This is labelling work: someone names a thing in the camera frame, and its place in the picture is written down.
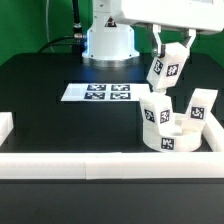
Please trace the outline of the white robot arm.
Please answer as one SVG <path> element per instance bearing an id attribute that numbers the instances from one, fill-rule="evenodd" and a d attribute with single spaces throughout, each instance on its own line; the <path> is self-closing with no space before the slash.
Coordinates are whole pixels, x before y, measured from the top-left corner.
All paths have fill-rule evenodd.
<path id="1" fill-rule="evenodd" d="M 152 32 L 153 54 L 165 55 L 159 33 L 186 33 L 191 46 L 198 33 L 224 31 L 224 0 L 92 0 L 93 22 L 87 31 L 85 62 L 102 67 L 122 66 L 139 57 L 135 50 L 135 26 Z"/>

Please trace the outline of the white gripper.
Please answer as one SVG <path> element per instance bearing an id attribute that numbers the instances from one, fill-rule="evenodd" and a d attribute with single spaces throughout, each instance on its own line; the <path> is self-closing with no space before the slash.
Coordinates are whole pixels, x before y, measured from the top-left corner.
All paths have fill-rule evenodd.
<path id="1" fill-rule="evenodd" d="M 181 52 L 187 54 L 196 30 L 218 33 L 224 30 L 224 0 L 111 0 L 111 16 L 117 23 L 152 25 L 152 55 L 163 58 L 166 46 L 160 38 L 161 26 L 185 28 Z"/>

